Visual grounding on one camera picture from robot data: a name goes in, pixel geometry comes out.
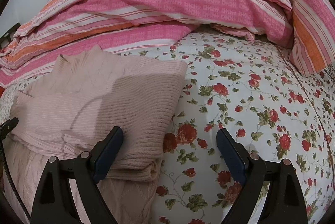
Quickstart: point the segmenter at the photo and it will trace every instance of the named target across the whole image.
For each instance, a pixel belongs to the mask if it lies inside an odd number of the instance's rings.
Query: black cable
[[[1,156],[2,161],[3,161],[3,167],[5,169],[5,172],[6,172],[8,181],[9,181],[9,184],[12,187],[12,190],[13,190],[13,192],[14,192],[17,200],[19,201],[19,204],[21,205],[21,207],[22,207],[25,215],[27,216],[27,218],[28,218],[28,220],[30,222],[30,214],[29,214],[27,208],[25,207],[25,205],[24,205],[24,203],[23,203],[23,201],[22,201],[19,193],[17,192],[16,187],[15,187],[14,182],[13,182],[13,179],[12,179],[12,176],[9,173],[9,168],[8,168],[7,161],[6,161],[5,151],[3,149],[1,133],[0,133],[0,156]]]

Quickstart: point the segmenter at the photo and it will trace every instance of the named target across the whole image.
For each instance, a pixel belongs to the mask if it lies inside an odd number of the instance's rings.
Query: brown piping line
[[[330,145],[329,145],[329,142],[328,142],[327,134],[326,134],[326,131],[325,131],[324,127],[323,127],[322,121],[321,121],[321,119],[320,119],[320,117],[319,117],[319,115],[318,115],[318,113],[317,113],[317,111],[316,111],[316,109],[315,109],[314,104],[313,104],[313,103],[311,102],[311,100],[309,99],[308,94],[307,94],[307,92],[306,92],[306,89],[304,88],[304,86],[303,86],[303,85],[301,84],[301,82],[299,81],[299,79],[298,79],[298,77],[296,76],[294,70],[292,69],[292,67],[291,67],[290,65],[287,64],[287,62],[286,62],[286,60],[284,59],[284,57],[283,57],[283,55],[282,55],[282,53],[281,53],[279,47],[278,47],[277,45],[275,45],[275,47],[276,47],[277,51],[279,52],[279,55],[280,55],[280,57],[282,58],[283,62],[286,64],[286,66],[288,66],[289,68],[291,68],[291,72],[292,72],[292,74],[294,75],[294,77],[296,78],[296,80],[299,82],[300,87],[301,87],[301,88],[303,89],[303,91],[305,92],[305,94],[306,94],[306,96],[307,96],[309,102],[311,103],[311,105],[312,105],[312,107],[313,107],[313,109],[314,109],[315,113],[317,114],[317,117],[318,117],[318,119],[319,119],[319,121],[320,121],[322,130],[323,130],[323,133],[324,133],[324,135],[325,135],[326,143],[327,143],[327,148],[328,148],[328,154],[329,154],[330,162],[331,162],[331,164],[332,164],[332,170],[333,170],[333,190],[335,190],[335,181],[334,181],[334,180],[335,180],[334,161],[333,161],[333,156],[332,156],[332,152],[331,152],[331,149],[330,149]]]

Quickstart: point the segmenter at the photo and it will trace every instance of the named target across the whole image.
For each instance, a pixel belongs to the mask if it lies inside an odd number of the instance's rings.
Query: floral bed sheet
[[[181,59],[189,65],[164,138],[151,224],[222,221],[241,190],[215,143],[223,127],[264,160],[291,160],[309,223],[319,221],[334,199],[335,87],[327,74],[302,77],[288,61],[289,52],[264,37],[251,43],[208,26],[172,46],[120,54]],[[9,116],[14,90],[36,78],[5,90],[1,121]],[[265,183],[249,223],[257,223],[267,188]]]

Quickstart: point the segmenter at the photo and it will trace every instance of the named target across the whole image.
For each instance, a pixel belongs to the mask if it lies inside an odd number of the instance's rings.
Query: knit sweater
[[[10,114],[19,124],[11,138],[62,160],[91,150],[113,126],[121,127],[124,143],[108,172],[112,179],[100,187],[111,191],[107,201],[102,194],[119,223],[146,223],[186,69],[182,61],[122,57],[99,46],[59,56],[52,73],[16,92]]]

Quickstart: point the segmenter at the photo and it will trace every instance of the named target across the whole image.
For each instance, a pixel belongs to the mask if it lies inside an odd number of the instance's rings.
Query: mattress
[[[215,136],[226,128],[234,139],[263,160],[288,158],[296,168],[309,223],[317,223],[333,201],[334,92],[321,71],[302,77],[288,60],[289,50],[256,36],[251,43],[208,25],[174,45],[118,52],[188,63],[185,85],[164,138],[164,158],[150,223],[220,223],[241,186],[220,157]],[[7,88],[0,98],[0,122],[9,117],[14,91],[36,76]],[[23,184],[31,166],[8,159],[15,184]],[[249,223],[257,223],[267,195],[262,187]],[[5,179],[6,197],[23,212]]]

